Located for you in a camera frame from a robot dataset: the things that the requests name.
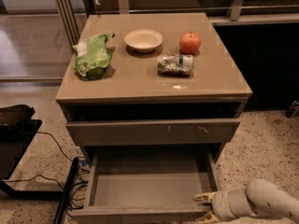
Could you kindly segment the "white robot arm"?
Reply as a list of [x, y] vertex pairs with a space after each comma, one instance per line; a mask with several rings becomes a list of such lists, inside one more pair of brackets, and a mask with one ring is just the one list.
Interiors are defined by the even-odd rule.
[[261, 178], [250, 180], [243, 189], [202, 193], [194, 196], [193, 200], [211, 207], [210, 211], [197, 219], [198, 224], [229, 222], [242, 217], [285, 217], [299, 224], [299, 200]]

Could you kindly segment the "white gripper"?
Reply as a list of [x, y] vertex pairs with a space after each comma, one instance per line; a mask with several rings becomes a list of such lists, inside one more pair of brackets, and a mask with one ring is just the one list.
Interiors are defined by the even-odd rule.
[[220, 190], [195, 195], [193, 200], [199, 203], [212, 203], [212, 211], [197, 219], [198, 224], [215, 224], [221, 221], [238, 219], [237, 206], [241, 197], [239, 190]]

